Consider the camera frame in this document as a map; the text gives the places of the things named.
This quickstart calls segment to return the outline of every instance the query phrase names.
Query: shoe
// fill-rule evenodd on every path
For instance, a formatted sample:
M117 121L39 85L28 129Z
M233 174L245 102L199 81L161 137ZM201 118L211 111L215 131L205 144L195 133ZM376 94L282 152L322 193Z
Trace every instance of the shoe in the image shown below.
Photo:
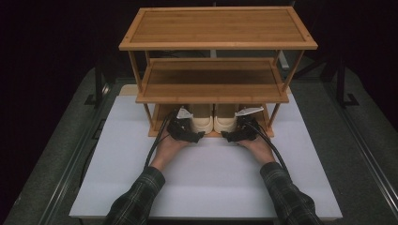
M214 116L214 130L217 133L233 132L237 128L237 104L216 104Z
M192 104L190 105L190 113L193 114L191 119L191 131L202 132L208 134L213 130L213 105L212 104Z

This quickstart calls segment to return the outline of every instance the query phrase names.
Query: hand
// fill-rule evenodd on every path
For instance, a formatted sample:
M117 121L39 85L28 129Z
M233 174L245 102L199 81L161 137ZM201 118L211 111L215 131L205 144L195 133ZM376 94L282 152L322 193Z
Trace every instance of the hand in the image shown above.
M259 135L253 141L243 140L237 143L249 149L261 165L275 161L271 148Z
M163 171L176 154L190 143L175 140L166 129L161 134L160 140L161 142L159 142L156 149L156 155L149 166Z

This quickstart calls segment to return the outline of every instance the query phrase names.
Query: bamboo shelf rack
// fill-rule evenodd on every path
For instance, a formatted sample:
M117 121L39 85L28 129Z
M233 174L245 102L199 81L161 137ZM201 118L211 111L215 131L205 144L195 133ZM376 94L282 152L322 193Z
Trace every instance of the bamboo shelf rack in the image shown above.
M156 136L164 116L181 105L236 103L263 106L254 116L273 136L272 123L305 50L316 42L292 7L154 7L140 8L119 45L129 53L143 103ZM273 57L152 58L150 51L275 50ZM277 67L279 53L298 50L286 79ZM147 67L141 79L135 51L144 51ZM148 103L155 103L151 114ZM275 103L268 116L267 103ZM219 136L210 133L208 136Z

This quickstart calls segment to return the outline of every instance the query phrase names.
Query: person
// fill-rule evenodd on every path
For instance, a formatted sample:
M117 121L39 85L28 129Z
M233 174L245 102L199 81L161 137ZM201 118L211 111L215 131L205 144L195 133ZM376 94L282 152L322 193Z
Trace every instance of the person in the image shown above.
M144 168L129 191L115 200L103 224L146 224L152 203L165 183L161 172L188 144L173 139L164 130L150 165ZM323 224L315 213L313 199L293 184L261 137L238 144L249 149L261 163L260 173L281 224Z

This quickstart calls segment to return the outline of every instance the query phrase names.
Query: forearm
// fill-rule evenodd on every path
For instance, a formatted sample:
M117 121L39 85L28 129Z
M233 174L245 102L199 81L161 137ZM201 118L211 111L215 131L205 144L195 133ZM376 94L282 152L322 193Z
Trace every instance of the forearm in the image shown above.
M158 169L145 168L130 190L113 203L104 224L145 224L152 203L164 183Z
M299 191L277 162L260 171L282 224L323 224L315 213L314 201Z

